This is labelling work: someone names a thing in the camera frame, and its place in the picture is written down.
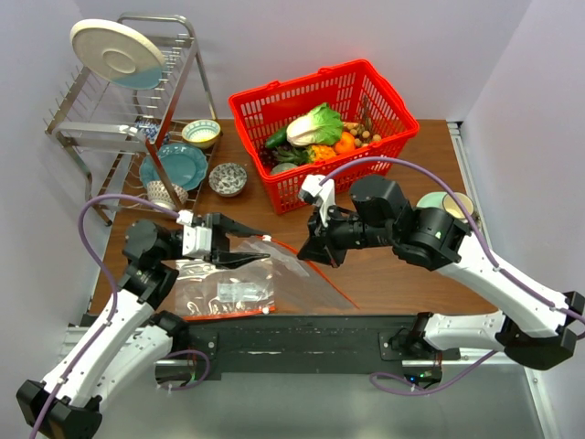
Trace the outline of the zip bag red zipper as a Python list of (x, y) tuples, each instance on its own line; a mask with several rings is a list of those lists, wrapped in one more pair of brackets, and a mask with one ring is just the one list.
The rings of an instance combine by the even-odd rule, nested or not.
[(359, 307), (311, 262), (301, 261), (296, 251), (278, 241), (248, 238), (237, 252), (270, 255), (273, 266), (275, 311), (281, 314), (353, 314)]

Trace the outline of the toy napa cabbage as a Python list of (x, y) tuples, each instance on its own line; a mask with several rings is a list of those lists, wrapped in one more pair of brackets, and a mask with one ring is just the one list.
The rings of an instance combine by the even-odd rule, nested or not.
[(340, 140), (343, 127), (340, 113), (324, 102), (288, 125), (287, 141), (293, 146), (333, 145)]

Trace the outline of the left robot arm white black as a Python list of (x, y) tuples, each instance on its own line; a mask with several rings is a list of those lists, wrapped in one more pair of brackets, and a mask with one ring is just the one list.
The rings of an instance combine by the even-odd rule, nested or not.
[(201, 260), (236, 269), (264, 257), (230, 251), (231, 236), (253, 237), (261, 231), (223, 214), (196, 217), (182, 210), (176, 221), (178, 230), (148, 219), (129, 227), (122, 251), (128, 264), (106, 307), (43, 380), (26, 380), (18, 389), (16, 399), (33, 435), (91, 438), (100, 427), (105, 402), (125, 379), (158, 359), (187, 353), (186, 321), (158, 309), (178, 277), (167, 262)]

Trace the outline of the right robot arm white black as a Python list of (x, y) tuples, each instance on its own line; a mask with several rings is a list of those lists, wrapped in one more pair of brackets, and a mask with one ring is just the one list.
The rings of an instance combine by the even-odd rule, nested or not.
[(335, 184), (322, 176), (308, 176), (299, 197), (314, 206), (299, 259), (337, 267), (349, 250), (389, 247), (403, 262), (451, 278), (496, 308), (471, 316), (420, 313), (394, 348), (417, 359), (452, 348), (494, 350), (538, 370), (573, 356), (578, 336), (569, 313), (583, 312), (581, 294), (554, 291), (487, 257), (468, 224), (438, 208), (412, 207), (397, 182), (358, 179), (350, 188), (353, 210), (335, 204)]

